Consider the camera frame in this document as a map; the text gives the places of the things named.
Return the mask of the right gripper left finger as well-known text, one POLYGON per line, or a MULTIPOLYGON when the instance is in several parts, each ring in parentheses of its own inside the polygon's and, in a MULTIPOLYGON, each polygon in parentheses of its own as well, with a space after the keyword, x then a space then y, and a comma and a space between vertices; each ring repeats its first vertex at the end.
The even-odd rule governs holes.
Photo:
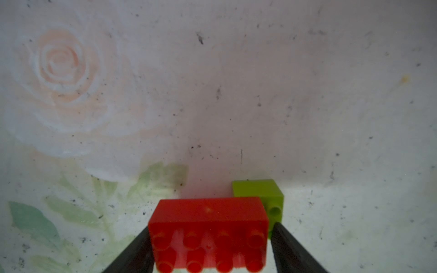
POLYGON ((145 227, 103 273, 152 273, 154 264, 150 234, 145 227))

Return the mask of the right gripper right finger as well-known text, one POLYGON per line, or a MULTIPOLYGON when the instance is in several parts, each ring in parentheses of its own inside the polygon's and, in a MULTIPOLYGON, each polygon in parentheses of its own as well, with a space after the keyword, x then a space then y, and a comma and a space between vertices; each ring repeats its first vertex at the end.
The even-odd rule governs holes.
POLYGON ((328 273, 280 222, 274 224, 270 241, 277 273, 328 273))

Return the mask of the lime green lego brick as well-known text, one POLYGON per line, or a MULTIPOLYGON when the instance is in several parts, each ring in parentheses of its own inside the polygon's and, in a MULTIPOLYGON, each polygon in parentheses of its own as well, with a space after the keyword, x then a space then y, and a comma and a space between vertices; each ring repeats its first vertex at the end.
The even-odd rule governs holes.
POLYGON ((259 197, 269 219, 269 239, 274 224, 282 222, 284 194, 273 179, 236 180, 232 182, 234 197, 259 197))

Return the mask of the red long lego brick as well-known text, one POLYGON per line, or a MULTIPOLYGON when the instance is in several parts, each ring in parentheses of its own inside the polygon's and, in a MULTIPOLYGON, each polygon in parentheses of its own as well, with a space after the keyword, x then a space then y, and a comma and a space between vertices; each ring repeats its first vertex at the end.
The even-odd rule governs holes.
POLYGON ((148 228, 160 273, 266 265, 269 219, 259 197, 161 200, 148 228))

